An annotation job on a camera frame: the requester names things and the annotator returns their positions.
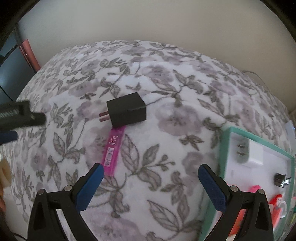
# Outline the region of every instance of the open box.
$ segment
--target open box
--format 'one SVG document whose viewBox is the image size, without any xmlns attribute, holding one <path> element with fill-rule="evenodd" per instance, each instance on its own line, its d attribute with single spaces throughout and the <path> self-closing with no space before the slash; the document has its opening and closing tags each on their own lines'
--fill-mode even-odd
<svg viewBox="0 0 296 241">
<path fill-rule="evenodd" d="M 237 145 L 243 139 L 253 140 L 263 146 L 263 165 L 249 168 L 242 165 L 237 157 Z M 230 185 L 236 185 L 241 191 L 248 191 L 251 186 L 260 185 L 265 190 L 267 200 L 275 195 L 282 194 L 287 203 L 287 213 L 293 209 L 291 204 L 294 190 L 295 159 L 292 155 L 271 144 L 270 142 L 237 127 L 230 127 L 223 132 L 220 143 L 219 176 Z M 284 188 L 274 185 L 276 173 L 287 174 L 291 177 L 290 184 Z M 205 239 L 219 220 L 221 213 L 216 211 L 211 201 L 207 208 L 205 222 L 202 227 L 199 241 Z M 274 240 L 278 240 L 286 225 L 286 217 L 282 218 L 274 230 Z"/>
</svg>

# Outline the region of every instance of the floral tablecloth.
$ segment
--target floral tablecloth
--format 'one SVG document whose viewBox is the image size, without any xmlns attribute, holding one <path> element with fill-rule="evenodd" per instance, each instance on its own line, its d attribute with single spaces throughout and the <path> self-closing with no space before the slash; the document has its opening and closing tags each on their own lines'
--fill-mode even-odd
<svg viewBox="0 0 296 241">
<path fill-rule="evenodd" d="M 290 151 L 286 107 L 228 64 L 147 41 L 70 47 L 18 98 L 46 113 L 46 125 L 19 129 L 18 141 L 1 147 L 26 221 L 37 190 L 73 185 L 101 161 L 111 122 L 99 122 L 99 113 L 132 92 L 147 104 L 147 120 L 127 126 L 114 177 L 105 177 L 81 213 L 98 240 L 197 240 L 208 202 L 197 169 L 207 163 L 218 171 L 219 139 L 229 126 Z"/>
</svg>

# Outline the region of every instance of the barcode label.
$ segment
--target barcode label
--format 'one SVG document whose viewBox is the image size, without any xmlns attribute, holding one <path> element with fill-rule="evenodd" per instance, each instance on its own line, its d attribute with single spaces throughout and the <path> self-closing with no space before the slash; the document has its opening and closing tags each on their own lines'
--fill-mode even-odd
<svg viewBox="0 0 296 241">
<path fill-rule="evenodd" d="M 113 156 L 113 151 L 114 151 L 114 148 L 108 147 L 106 158 L 104 161 L 104 166 L 110 167 L 112 156 Z"/>
</svg>

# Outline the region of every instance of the yellow object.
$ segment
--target yellow object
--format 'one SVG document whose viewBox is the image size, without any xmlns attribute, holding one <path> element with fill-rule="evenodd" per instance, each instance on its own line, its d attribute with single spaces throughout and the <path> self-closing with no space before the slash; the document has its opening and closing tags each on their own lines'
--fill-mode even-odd
<svg viewBox="0 0 296 241">
<path fill-rule="evenodd" d="M 11 184 L 11 170 L 6 159 L 0 161 L 0 184 L 2 188 L 6 188 Z"/>
</svg>

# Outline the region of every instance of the wall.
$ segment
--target wall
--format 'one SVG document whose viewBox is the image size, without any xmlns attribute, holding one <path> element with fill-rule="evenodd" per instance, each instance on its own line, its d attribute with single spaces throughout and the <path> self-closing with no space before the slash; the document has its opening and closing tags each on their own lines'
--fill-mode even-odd
<svg viewBox="0 0 296 241">
<path fill-rule="evenodd" d="M 296 44 L 259 0 L 41 0 L 19 26 L 40 65 L 77 44 L 165 42 L 254 71 L 296 107 Z"/>
</svg>

